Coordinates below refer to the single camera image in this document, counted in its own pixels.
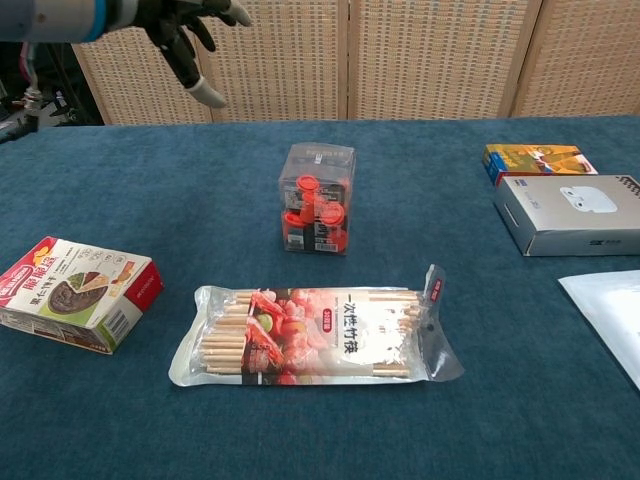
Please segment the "cable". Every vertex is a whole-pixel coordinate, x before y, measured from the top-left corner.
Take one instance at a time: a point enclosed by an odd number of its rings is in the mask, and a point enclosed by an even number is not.
[[[3,143],[18,140],[19,138],[22,138],[29,133],[38,131],[38,117],[25,115],[24,119],[24,123],[20,123],[17,128],[14,128],[10,132],[0,137],[0,145],[2,145]]]
[[[18,66],[20,67],[20,73],[22,77],[30,84],[31,77],[29,76],[29,71],[27,69],[27,56],[29,51],[29,42],[24,42],[22,44],[22,49],[20,50],[20,61],[18,62]]]
[[[31,77],[31,87],[34,88],[35,90],[38,89],[38,75],[36,75],[36,69],[33,66],[33,62],[36,57],[37,47],[38,47],[37,43],[30,43],[28,44],[28,49],[27,49],[27,69],[28,69],[27,72]]]
[[[65,100],[73,108],[76,109],[76,112],[80,117],[78,119],[80,120],[80,123],[86,123],[84,106],[80,102],[80,99],[76,95],[76,92],[73,89],[73,86],[71,85],[71,81],[67,76],[67,73],[64,69],[64,65],[62,64],[62,62],[60,61],[60,58],[56,54],[56,50],[53,47],[53,45],[47,45],[46,47],[47,47],[47,51],[49,52],[49,56],[51,57],[51,61],[53,62],[53,66],[56,69],[56,72],[58,74],[58,78],[60,79],[60,82],[62,82],[62,91],[65,96]]]

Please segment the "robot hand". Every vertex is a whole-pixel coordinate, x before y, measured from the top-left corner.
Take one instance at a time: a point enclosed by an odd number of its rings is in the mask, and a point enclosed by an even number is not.
[[[213,52],[215,44],[200,17],[229,26],[251,24],[239,0],[0,0],[0,41],[93,42],[125,27],[141,27],[180,83],[201,103],[225,105],[198,71],[184,27]]]
[[[217,17],[230,27],[236,23],[248,27],[251,19],[245,9],[237,0],[157,0],[155,7],[147,10],[148,15],[137,17],[134,25],[145,29],[187,92],[200,103],[224,107],[224,97],[211,88],[198,71],[195,50],[184,27],[193,32],[207,50],[214,52],[215,43],[200,17]]]

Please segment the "cardboard box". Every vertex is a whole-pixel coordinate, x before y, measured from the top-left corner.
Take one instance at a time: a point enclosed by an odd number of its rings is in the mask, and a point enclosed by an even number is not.
[[[291,147],[279,179],[285,250],[346,254],[355,166],[350,147]]]
[[[0,324],[110,354],[163,288],[148,257],[46,237],[0,277]]]
[[[505,177],[495,205],[526,256],[640,254],[630,176]]]
[[[505,175],[595,175],[598,172],[574,145],[487,145],[482,157],[491,182]]]

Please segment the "blue tablecloth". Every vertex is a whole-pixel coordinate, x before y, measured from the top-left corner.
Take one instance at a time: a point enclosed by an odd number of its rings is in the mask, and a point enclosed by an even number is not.
[[[113,356],[0,329],[2,478],[640,478],[640,396],[563,293],[638,257],[523,258],[487,143],[578,145],[640,177],[640,118],[56,128],[0,147],[0,270],[53,235],[153,257],[165,292]],[[345,258],[286,253],[292,143],[358,152]],[[204,284],[421,288],[444,267],[449,383],[173,386]]]

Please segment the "red label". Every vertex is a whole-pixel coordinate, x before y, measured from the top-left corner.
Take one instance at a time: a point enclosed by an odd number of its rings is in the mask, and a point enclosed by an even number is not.
[[[435,285],[433,286],[433,290],[431,290],[431,301],[435,302],[436,300],[438,300],[438,297],[440,296],[440,289],[442,288],[442,280],[440,280],[439,278],[436,280]]]
[[[164,283],[160,278],[158,269],[155,264],[151,262],[142,273],[138,275],[138,278],[134,280],[133,284],[127,290],[127,293],[125,293],[125,296],[131,300],[136,307],[145,312],[163,289]]]
[[[0,307],[6,306],[18,293],[20,287],[34,273],[36,267],[40,267],[43,261],[47,263],[47,255],[51,253],[56,240],[53,237],[43,238],[4,275],[0,276]]]
[[[6,300],[18,293],[18,289],[31,276],[34,268],[31,265],[21,265],[11,275],[3,278],[0,284],[0,300]]]
[[[333,319],[330,308],[325,308],[322,311],[322,331],[329,333],[333,329]]]

